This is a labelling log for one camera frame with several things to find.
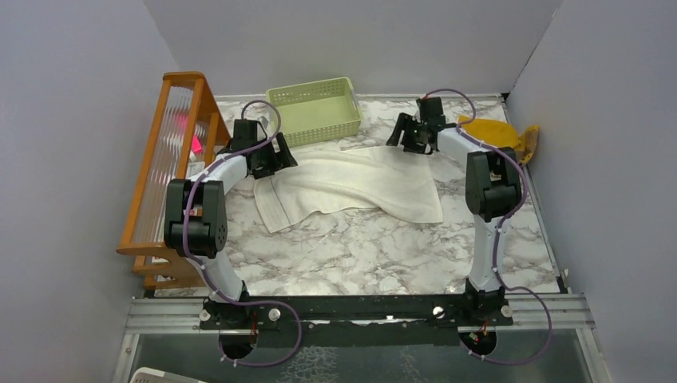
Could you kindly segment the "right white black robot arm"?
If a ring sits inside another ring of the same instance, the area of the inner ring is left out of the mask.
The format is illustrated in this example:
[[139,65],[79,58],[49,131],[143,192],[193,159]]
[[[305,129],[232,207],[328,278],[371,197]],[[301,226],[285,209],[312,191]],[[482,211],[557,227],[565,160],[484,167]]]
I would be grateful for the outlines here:
[[440,152],[465,165],[465,203],[474,219],[474,251],[461,301],[461,316],[479,325],[504,305],[501,279],[507,222],[524,202],[522,171],[510,147],[476,138],[466,123],[449,123],[438,97],[416,101],[418,114],[400,113],[389,146],[430,155]]

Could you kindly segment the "white cream towel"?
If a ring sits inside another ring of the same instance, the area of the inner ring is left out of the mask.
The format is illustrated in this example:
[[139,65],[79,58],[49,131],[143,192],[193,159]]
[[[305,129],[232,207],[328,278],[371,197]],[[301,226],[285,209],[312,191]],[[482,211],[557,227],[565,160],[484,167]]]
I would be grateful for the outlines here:
[[395,147],[296,152],[297,166],[255,182],[269,232],[319,212],[379,208],[409,223],[440,223],[443,210],[428,160]]

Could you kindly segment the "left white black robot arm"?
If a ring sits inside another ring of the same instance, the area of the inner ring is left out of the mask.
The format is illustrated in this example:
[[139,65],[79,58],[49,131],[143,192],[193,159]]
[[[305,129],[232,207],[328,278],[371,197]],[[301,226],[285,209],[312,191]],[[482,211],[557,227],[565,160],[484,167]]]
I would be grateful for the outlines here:
[[249,176],[261,179],[297,164],[281,130],[259,138],[261,127],[257,120],[236,120],[232,138],[214,161],[187,179],[171,180],[166,191],[166,247],[196,269],[211,300],[222,304],[221,318],[235,328],[247,324],[251,307],[246,284],[225,253],[226,194]]

